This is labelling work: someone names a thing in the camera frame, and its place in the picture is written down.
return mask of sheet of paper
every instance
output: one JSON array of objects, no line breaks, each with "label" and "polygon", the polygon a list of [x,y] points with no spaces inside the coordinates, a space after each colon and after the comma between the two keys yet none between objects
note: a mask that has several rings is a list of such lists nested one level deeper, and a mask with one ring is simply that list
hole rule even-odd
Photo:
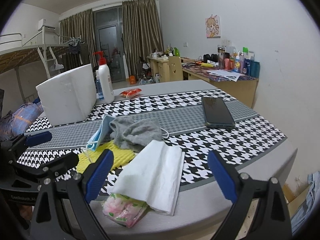
[{"label": "sheet of paper", "polygon": [[237,82],[240,76],[244,76],[243,74],[240,74],[240,73],[237,73],[237,72],[221,70],[221,69],[219,69],[219,70],[208,70],[207,73],[209,73],[209,75],[215,75],[215,76],[224,77],[224,78],[232,80],[234,82]]}]

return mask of yellow sponge cloth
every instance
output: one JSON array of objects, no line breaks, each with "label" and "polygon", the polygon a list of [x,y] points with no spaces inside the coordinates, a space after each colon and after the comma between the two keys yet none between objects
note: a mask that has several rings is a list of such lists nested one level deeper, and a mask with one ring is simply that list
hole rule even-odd
[{"label": "yellow sponge cloth", "polygon": [[[129,161],[131,161],[135,157],[132,150],[120,149],[113,143],[113,140],[112,140],[108,143],[105,143],[99,146],[94,152],[89,150],[88,154],[91,158],[91,161],[95,163],[105,149],[109,149],[113,152],[114,161],[113,161],[113,166],[111,168],[112,170],[114,170],[115,168],[118,168],[121,165],[127,164]],[[88,157],[84,153],[80,153],[78,156],[79,156],[79,163],[76,167],[77,172],[84,173],[85,169],[89,166],[90,161],[88,160]]]}]

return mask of curtain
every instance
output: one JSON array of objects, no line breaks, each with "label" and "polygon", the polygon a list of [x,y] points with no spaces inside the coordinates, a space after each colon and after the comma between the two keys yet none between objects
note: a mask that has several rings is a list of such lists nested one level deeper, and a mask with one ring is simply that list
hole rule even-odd
[{"label": "curtain", "polygon": [[[92,65],[92,68],[97,65],[96,58],[93,55],[93,53],[96,52],[96,41],[94,37],[92,9],[77,13],[73,16],[61,20],[60,35],[75,38],[81,35],[82,41],[88,44],[88,49],[90,52],[90,63]],[[80,66],[79,56],[73,55],[71,53],[66,54],[65,62],[66,70]]]},{"label": "curtain", "polygon": [[139,57],[145,60],[155,49],[163,51],[156,0],[134,0],[122,3],[124,52],[129,74],[136,75]]}]

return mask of red snack package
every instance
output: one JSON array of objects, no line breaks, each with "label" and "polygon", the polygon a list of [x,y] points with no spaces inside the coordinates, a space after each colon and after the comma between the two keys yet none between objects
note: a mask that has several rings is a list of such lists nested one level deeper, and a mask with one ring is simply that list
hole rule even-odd
[{"label": "red snack package", "polygon": [[122,93],[120,93],[120,95],[124,98],[133,98],[137,95],[139,95],[141,93],[141,89],[140,88],[136,88],[136,89],[129,89],[126,91],[123,91]]}]

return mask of bed frame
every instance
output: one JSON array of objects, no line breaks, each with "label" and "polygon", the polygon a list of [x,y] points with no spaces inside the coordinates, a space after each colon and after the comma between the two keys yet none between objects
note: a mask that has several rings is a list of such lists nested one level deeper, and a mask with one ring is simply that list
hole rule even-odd
[{"label": "bed frame", "polygon": [[[45,42],[45,34],[48,32],[53,33],[59,37],[59,44],[47,44]],[[20,41],[21,47],[0,51],[0,74],[11,69],[14,69],[16,71],[22,100],[24,103],[26,103],[27,101],[31,101],[32,98],[35,98],[36,93],[30,96],[24,96],[19,76],[19,67],[28,63],[41,60],[44,65],[47,78],[50,79],[52,78],[52,76],[49,71],[48,62],[52,61],[54,64],[57,64],[58,61],[56,57],[68,52],[68,47],[70,44],[75,45],[76,42],[81,42],[81,36],[78,38],[61,36],[53,32],[51,29],[43,26],[41,31],[39,31],[36,35],[34,35],[25,43],[22,43],[21,33],[9,33],[0,35],[0,37],[12,37],[13,35],[20,35],[20,39],[14,41],[1,42],[0,45]],[[34,39],[37,40],[38,35],[42,35],[42,44],[37,44],[37,41],[34,42]]]}]

